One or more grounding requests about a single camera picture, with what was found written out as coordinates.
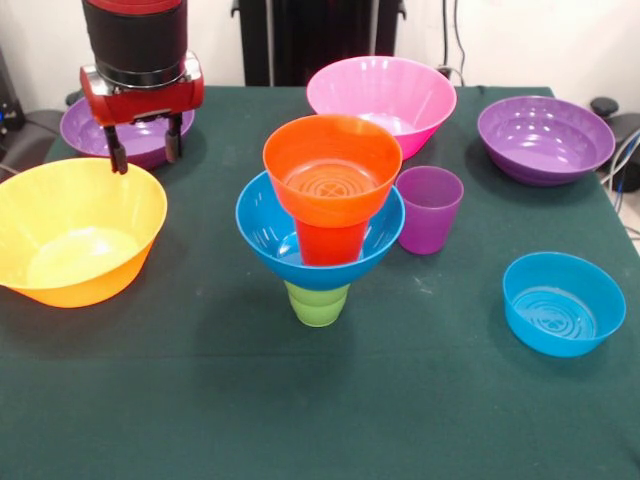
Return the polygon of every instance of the white wall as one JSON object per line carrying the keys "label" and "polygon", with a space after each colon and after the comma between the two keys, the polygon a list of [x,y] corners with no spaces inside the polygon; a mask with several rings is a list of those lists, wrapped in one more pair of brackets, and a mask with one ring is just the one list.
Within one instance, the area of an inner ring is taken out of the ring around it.
{"label": "white wall", "polygon": [[[442,2],[405,3],[396,54],[439,65]],[[449,64],[458,67],[449,10]],[[467,84],[544,85],[579,104],[607,95],[621,111],[640,111],[639,0],[459,0],[458,24]]]}
{"label": "white wall", "polygon": [[[207,83],[243,84],[231,1],[189,2],[190,48]],[[549,85],[576,103],[609,95],[623,110],[640,111],[639,0],[459,2],[467,84]],[[441,1],[405,3],[409,17],[400,19],[396,54],[439,65]],[[449,62],[457,67],[452,29],[449,40]],[[92,62],[80,0],[0,0],[0,45],[26,110],[63,108],[65,95],[78,88],[79,67]]]}

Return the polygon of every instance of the green tablecloth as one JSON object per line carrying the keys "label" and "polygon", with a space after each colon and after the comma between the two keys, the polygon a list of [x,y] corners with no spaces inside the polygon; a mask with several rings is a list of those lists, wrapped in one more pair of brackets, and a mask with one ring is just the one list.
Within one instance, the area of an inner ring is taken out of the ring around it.
{"label": "green tablecloth", "polygon": [[[446,249],[395,246],[314,330],[234,220],[267,136],[311,113],[304,90],[209,88],[185,158],[156,171],[167,223],[125,292],[67,311],[0,290],[0,478],[638,478],[638,255],[595,175],[531,188],[484,153],[482,108],[548,89],[458,93],[406,163],[465,184]],[[592,354],[545,357],[506,326],[502,273],[535,250],[624,290],[627,321]]]}

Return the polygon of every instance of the green cup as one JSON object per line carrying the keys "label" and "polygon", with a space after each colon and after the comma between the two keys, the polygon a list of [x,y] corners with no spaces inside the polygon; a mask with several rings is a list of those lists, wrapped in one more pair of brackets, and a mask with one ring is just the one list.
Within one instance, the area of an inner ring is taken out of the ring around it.
{"label": "green cup", "polygon": [[335,290],[315,291],[284,282],[298,320],[309,327],[326,327],[342,312],[350,285]]}

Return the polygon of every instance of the purple bowl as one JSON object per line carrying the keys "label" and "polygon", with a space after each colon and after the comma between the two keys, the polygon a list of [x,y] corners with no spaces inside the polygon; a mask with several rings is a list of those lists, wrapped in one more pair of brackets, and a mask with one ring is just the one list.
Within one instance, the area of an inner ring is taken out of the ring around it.
{"label": "purple bowl", "polygon": [[551,97],[511,97],[478,118],[493,162],[527,185],[570,183],[606,162],[615,149],[611,129],[596,114]]}
{"label": "purple bowl", "polygon": [[[186,137],[193,125],[195,112],[184,112],[182,136]],[[135,125],[118,125],[118,138],[127,151],[128,161],[146,170],[166,163],[164,136],[168,120],[158,118]],[[86,98],[74,103],[60,120],[60,134],[65,142],[82,155],[108,157],[109,148],[102,127],[96,123]]]}

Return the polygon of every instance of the yellow bowl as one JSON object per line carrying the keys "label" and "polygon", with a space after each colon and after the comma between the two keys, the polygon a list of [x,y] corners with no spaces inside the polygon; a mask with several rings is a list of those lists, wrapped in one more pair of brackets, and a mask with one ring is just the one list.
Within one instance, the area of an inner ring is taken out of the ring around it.
{"label": "yellow bowl", "polygon": [[106,300],[138,275],[167,216],[149,172],[74,158],[0,184],[0,285],[54,307]]}

